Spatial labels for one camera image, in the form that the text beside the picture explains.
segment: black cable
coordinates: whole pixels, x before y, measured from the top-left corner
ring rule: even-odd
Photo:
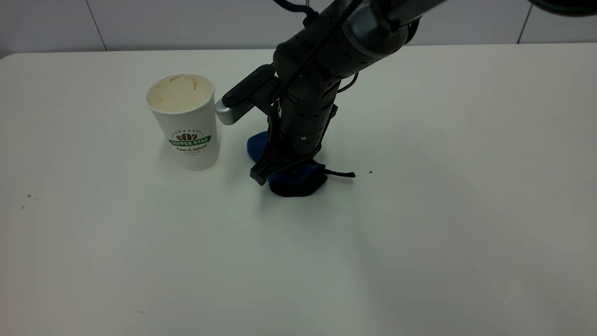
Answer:
[[[315,59],[317,54],[321,51],[321,49],[326,45],[326,43],[330,40],[332,35],[340,28],[340,26],[348,19],[348,17],[356,10],[356,8],[363,2],[363,0],[354,0],[353,2],[349,3],[346,6],[346,9],[338,16],[338,20],[334,22],[334,24],[325,32],[324,36],[315,44],[313,49],[307,54],[304,58],[303,62],[292,72],[292,74],[288,77],[286,82],[280,86],[279,89],[271,95],[268,102],[274,103],[278,98],[280,98],[286,90],[288,90],[289,86],[294,83],[294,81],[303,73],[303,71],[307,68],[307,66],[311,63],[312,60]]]
[[[349,88],[349,87],[351,87],[351,86],[352,86],[352,84],[354,84],[354,83],[356,82],[356,79],[357,79],[358,77],[359,77],[359,73],[357,72],[357,73],[356,73],[356,74],[355,74],[355,75],[352,77],[352,80],[350,81],[350,83],[346,84],[346,86],[345,86],[345,87],[343,87],[343,88],[339,89],[339,90],[338,90],[338,93],[340,93],[340,92],[344,92],[344,91],[348,90],[348,88]]]
[[[273,0],[273,1],[287,11],[291,11],[294,13],[305,13],[305,14],[307,14],[307,17],[310,19],[314,19],[317,16],[317,12],[314,11],[313,8],[311,8],[309,6],[295,5],[286,0]]]

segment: table surface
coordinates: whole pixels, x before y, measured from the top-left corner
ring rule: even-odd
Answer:
[[[251,111],[184,170],[143,103],[272,50],[0,61],[0,335],[595,335],[597,44],[405,47],[339,94],[280,198]]]

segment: paper cup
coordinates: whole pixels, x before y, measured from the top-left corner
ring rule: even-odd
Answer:
[[[145,97],[176,160],[189,170],[205,169],[218,159],[214,92],[203,76],[175,74],[157,81]]]

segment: dark blue fabric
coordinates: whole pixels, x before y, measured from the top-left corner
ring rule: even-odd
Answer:
[[[261,132],[257,135],[250,137],[247,140],[247,152],[249,156],[253,159],[253,161],[259,161],[261,154],[263,153],[263,149],[267,145],[267,131]],[[318,164],[305,164],[303,165],[297,173],[293,175],[288,175],[286,173],[275,173],[271,174],[267,180],[271,183],[272,181],[281,181],[285,184],[289,185],[300,185],[302,184],[311,173],[315,171],[319,167]]]

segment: robotic arm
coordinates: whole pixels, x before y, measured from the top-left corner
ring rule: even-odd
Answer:
[[[251,169],[260,185],[271,174],[292,173],[313,158],[338,110],[334,99],[340,81],[408,43],[420,17],[445,0],[336,0],[321,14],[274,1],[306,13],[305,28],[278,45],[271,65],[257,68],[216,104],[226,125],[254,106],[267,115],[267,145]],[[530,1],[559,15],[597,14],[597,0]]]

